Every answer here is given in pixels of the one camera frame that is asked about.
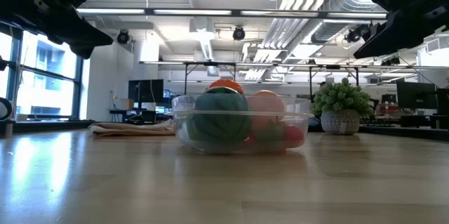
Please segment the window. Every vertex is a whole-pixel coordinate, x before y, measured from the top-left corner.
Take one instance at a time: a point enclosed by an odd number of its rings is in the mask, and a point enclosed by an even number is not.
[[[18,93],[18,113],[72,115],[74,83],[24,71]]]
[[[77,118],[81,59],[67,44],[23,32],[17,113],[36,117]]]
[[[10,60],[12,43],[12,37],[0,32],[0,55],[3,60]],[[6,91],[8,88],[8,75],[9,67],[6,67],[3,72],[0,72],[0,97],[2,98],[6,98]]]

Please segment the cloth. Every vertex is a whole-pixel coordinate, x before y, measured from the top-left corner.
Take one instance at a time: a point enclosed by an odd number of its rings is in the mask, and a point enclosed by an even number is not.
[[[120,123],[95,123],[89,126],[91,134],[106,136],[173,136],[175,123],[172,119],[155,125],[130,125]]]

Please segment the plant pot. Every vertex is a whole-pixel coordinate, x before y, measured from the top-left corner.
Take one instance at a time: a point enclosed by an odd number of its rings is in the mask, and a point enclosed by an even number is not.
[[[321,126],[326,133],[351,136],[358,132],[360,115],[356,110],[341,110],[339,112],[323,112]]]

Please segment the wooden table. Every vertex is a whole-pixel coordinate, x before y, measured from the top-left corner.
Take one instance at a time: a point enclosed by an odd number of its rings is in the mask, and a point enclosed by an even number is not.
[[[449,145],[311,133],[281,154],[174,137],[0,140],[0,223],[449,223]]]

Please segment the clear plastic bowl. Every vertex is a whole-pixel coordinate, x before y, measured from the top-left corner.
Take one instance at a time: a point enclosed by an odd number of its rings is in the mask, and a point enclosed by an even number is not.
[[[304,144],[310,100],[228,93],[173,99],[177,139],[209,153],[278,152]]]

